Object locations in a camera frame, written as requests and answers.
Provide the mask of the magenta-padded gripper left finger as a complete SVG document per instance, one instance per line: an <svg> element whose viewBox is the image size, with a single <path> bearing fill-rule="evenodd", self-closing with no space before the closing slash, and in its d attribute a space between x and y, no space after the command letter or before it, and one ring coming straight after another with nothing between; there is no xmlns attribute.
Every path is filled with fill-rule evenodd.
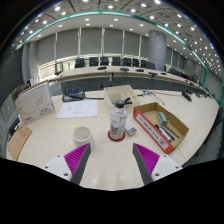
<svg viewBox="0 0 224 224"><path fill-rule="evenodd" d="M43 167L43 170L79 185L90 153L90 144L87 143L66 155L55 156Z"/></svg>

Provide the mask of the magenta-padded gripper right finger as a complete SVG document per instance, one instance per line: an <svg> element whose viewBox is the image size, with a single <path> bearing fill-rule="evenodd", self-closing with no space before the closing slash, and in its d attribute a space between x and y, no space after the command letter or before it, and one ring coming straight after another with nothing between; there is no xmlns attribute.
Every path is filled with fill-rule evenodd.
<svg viewBox="0 0 224 224"><path fill-rule="evenodd" d="M167 154L158 155L137 143L133 144L132 153L136 159L141 178L145 185L182 169Z"/></svg>

